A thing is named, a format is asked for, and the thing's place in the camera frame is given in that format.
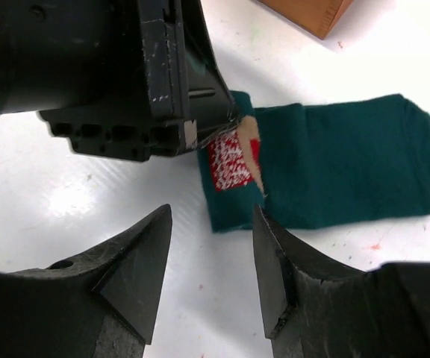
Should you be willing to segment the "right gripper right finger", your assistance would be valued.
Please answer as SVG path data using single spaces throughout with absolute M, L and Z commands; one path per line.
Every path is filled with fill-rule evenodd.
M 430 357 L 430 263 L 361 271 L 303 242 L 261 207 L 252 237 L 275 357 Z

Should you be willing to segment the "dark green reindeer sock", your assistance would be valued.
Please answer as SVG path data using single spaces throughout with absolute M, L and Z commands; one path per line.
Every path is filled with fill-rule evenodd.
M 254 108 L 199 151 L 212 230 L 252 228 L 255 206 L 313 230 L 430 214 L 430 115 L 400 94 Z

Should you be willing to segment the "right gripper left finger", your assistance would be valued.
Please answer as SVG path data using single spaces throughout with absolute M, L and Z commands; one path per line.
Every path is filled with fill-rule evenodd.
M 163 205 L 48 268 L 0 272 L 0 357 L 141 357 L 152 342 L 172 234 Z

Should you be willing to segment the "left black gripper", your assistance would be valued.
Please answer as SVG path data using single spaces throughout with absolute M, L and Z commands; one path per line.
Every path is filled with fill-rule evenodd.
M 0 116 L 21 112 L 76 153 L 138 162 L 236 125 L 199 1 L 0 1 Z

